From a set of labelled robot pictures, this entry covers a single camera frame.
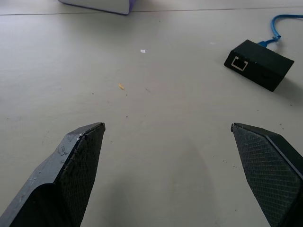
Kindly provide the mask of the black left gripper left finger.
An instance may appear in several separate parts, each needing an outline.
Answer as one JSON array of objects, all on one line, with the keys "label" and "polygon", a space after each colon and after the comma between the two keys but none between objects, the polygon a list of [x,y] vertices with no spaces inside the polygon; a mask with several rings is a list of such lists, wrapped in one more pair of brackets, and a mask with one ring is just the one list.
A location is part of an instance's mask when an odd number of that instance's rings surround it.
[{"label": "black left gripper left finger", "polygon": [[97,122],[67,133],[0,216],[0,227],[80,227],[105,130]]}]

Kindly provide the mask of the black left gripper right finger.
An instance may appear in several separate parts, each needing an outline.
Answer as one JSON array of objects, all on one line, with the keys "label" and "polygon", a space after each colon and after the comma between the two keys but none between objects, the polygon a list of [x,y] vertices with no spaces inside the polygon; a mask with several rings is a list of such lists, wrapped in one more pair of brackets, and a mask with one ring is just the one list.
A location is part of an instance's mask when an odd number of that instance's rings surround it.
[{"label": "black left gripper right finger", "polygon": [[281,135],[233,123],[246,180],[271,227],[303,227],[303,156]]}]

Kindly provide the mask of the black network adapter box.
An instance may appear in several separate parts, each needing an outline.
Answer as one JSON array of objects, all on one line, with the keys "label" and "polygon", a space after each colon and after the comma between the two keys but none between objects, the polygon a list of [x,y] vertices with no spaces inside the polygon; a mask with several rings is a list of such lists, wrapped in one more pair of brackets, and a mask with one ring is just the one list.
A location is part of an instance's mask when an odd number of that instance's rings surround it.
[{"label": "black network adapter box", "polygon": [[273,92],[294,61],[250,40],[229,53],[224,66]]}]

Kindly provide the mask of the white and purple box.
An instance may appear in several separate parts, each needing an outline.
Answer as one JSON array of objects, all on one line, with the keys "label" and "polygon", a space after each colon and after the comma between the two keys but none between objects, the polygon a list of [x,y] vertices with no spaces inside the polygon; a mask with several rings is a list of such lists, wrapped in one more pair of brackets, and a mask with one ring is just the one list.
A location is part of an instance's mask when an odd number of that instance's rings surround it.
[{"label": "white and purple box", "polygon": [[128,15],[136,0],[58,0],[60,3],[85,9]]}]

